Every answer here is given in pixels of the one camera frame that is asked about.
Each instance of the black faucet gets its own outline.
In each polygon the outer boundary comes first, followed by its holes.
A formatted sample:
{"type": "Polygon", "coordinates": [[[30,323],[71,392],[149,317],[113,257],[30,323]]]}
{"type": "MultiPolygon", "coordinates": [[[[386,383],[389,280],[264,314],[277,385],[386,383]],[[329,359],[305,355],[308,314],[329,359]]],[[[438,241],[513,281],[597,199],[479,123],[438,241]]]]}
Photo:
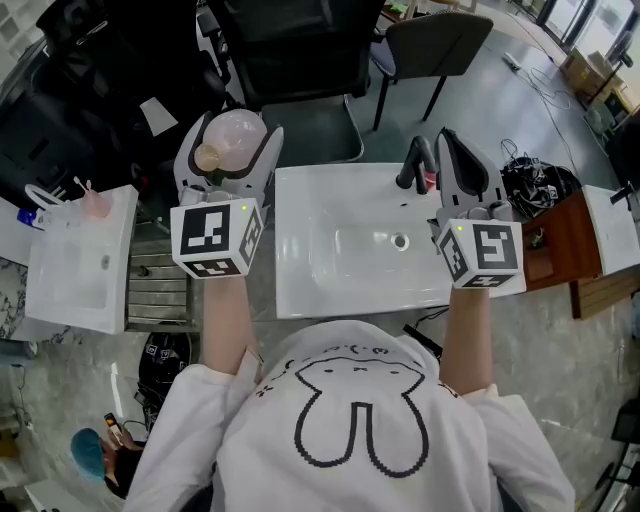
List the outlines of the black faucet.
{"type": "Polygon", "coordinates": [[[429,141],[421,135],[416,135],[409,146],[409,154],[404,161],[400,174],[396,176],[396,184],[400,188],[411,188],[413,180],[416,180],[416,191],[420,195],[427,193],[427,181],[420,170],[420,162],[430,172],[436,172],[436,160],[433,157],[429,141]]]}

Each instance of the white sweatshirt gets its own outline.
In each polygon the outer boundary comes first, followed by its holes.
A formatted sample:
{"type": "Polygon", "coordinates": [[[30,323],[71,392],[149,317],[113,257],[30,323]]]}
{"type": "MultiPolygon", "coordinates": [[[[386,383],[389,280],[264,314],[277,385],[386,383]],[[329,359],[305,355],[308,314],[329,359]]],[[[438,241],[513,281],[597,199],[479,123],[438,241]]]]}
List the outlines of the white sweatshirt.
{"type": "Polygon", "coordinates": [[[527,511],[574,491],[519,396],[459,396],[409,337],[356,321],[285,339],[256,388],[193,365],[175,380],[125,512],[179,511],[212,478],[211,510],[494,511],[496,477],[527,511]]]}

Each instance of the pink balloon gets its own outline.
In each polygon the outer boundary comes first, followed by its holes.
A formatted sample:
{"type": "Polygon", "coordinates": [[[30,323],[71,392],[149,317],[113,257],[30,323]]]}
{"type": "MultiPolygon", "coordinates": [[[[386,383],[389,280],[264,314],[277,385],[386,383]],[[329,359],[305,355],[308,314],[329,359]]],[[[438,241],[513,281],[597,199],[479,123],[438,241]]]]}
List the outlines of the pink balloon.
{"type": "Polygon", "coordinates": [[[267,127],[257,114],[237,109],[213,119],[202,142],[218,151],[220,169],[240,171],[249,165],[266,134],[267,127]]]}

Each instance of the marker cube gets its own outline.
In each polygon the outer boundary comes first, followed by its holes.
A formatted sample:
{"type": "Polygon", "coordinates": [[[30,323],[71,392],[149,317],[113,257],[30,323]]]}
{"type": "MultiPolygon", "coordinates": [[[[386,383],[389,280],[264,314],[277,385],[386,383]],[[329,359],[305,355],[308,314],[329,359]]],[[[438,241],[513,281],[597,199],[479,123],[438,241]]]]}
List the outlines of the marker cube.
{"type": "Polygon", "coordinates": [[[263,228],[253,198],[172,208],[173,261],[195,279],[246,276],[263,228]]]}
{"type": "Polygon", "coordinates": [[[518,222],[449,219],[436,243],[454,288],[497,288],[524,273],[518,222]]]}

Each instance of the bathroom sink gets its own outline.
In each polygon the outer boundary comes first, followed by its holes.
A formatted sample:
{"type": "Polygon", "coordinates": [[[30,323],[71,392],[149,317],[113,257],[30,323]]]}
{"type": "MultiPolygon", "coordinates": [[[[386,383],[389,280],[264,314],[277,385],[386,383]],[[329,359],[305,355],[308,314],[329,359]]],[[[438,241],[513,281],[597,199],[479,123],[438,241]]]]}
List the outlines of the bathroom sink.
{"type": "Polygon", "coordinates": [[[129,243],[138,192],[130,185],[102,192],[109,215],[82,214],[79,201],[72,218],[56,217],[34,239],[27,274],[26,315],[109,334],[124,330],[129,243]]]}
{"type": "MultiPolygon", "coordinates": [[[[431,240],[440,208],[395,184],[402,164],[276,170],[278,318],[381,313],[449,303],[451,277],[431,240]]],[[[492,296],[525,290],[517,276],[492,296]]]]}

